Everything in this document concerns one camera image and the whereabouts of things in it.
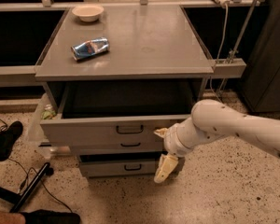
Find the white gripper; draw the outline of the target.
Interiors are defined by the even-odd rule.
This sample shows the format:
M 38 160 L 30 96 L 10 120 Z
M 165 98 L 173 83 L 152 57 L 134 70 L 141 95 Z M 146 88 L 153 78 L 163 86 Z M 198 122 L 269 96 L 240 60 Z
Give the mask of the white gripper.
M 178 157 L 185 157 L 192 149 L 185 147 L 177 136 L 178 124 L 170 128 L 160 128 L 154 131 L 158 137 L 163 138 L 165 150 L 170 154 L 161 154 L 158 168 L 154 176 L 155 183 L 164 182 L 178 165 Z

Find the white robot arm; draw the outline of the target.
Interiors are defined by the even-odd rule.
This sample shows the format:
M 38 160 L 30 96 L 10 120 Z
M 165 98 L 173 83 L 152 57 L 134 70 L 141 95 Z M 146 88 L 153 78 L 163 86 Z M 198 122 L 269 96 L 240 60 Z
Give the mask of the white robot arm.
M 163 182 L 176 168 L 179 159 L 196 146 L 226 136 L 236 136 L 280 159 L 280 120 L 250 116 L 210 99 L 196 103 L 189 118 L 170 128 L 157 129 L 154 134 L 163 139 L 167 151 L 160 157 L 155 183 Z

